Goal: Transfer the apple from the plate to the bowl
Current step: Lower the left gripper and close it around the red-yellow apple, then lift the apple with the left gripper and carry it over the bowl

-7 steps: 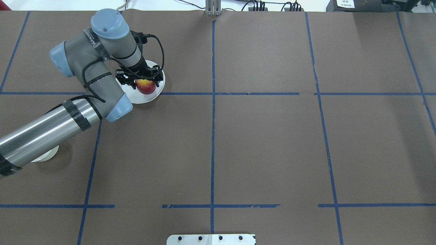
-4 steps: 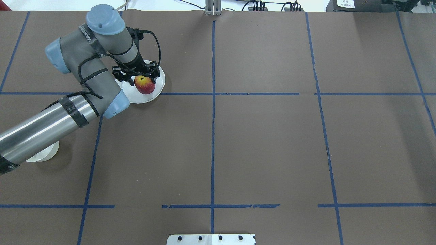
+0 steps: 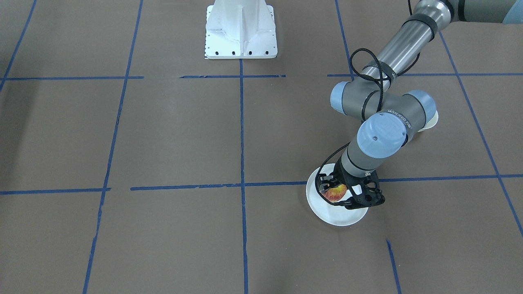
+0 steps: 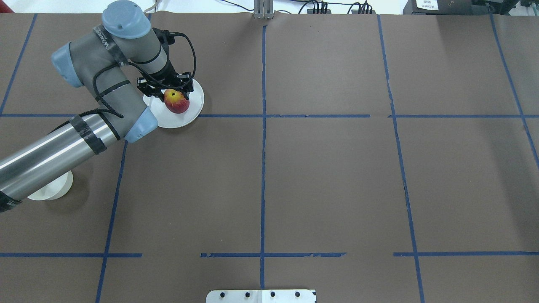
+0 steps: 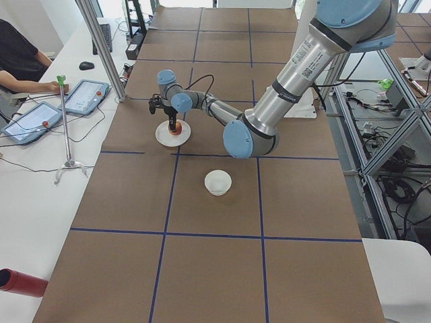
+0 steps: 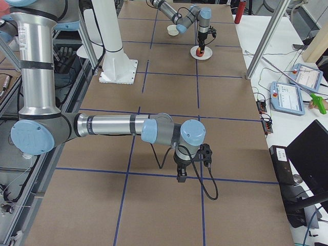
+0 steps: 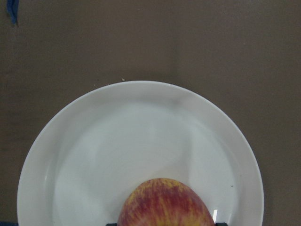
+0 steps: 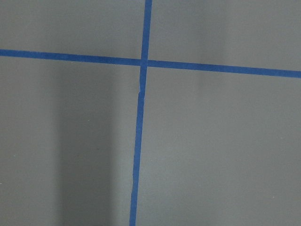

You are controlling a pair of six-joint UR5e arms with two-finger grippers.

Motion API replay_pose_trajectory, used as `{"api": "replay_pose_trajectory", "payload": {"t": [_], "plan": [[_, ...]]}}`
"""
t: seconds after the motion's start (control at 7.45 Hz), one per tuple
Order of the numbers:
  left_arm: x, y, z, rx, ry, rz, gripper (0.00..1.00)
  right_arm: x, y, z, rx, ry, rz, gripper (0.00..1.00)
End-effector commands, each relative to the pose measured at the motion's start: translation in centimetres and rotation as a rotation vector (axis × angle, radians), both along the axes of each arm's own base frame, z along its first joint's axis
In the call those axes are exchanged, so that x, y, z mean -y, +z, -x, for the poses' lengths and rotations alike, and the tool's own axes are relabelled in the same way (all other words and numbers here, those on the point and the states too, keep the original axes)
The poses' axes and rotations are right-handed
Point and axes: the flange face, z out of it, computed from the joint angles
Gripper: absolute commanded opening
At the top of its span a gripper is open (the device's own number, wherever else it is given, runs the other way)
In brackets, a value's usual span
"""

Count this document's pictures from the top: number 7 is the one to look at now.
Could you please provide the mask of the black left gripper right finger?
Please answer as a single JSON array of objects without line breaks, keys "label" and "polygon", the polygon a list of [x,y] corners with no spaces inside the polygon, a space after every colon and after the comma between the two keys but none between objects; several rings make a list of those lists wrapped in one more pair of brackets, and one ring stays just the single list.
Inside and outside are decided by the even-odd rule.
[{"label": "black left gripper right finger", "polygon": [[216,222],[215,226],[228,226],[228,224],[225,222]]}]

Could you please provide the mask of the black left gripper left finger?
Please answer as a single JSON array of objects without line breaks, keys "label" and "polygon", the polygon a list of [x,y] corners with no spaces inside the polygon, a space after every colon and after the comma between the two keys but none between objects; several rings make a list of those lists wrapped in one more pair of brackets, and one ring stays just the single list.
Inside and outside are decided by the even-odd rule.
[{"label": "black left gripper left finger", "polygon": [[105,226],[118,226],[117,223],[107,223]]}]

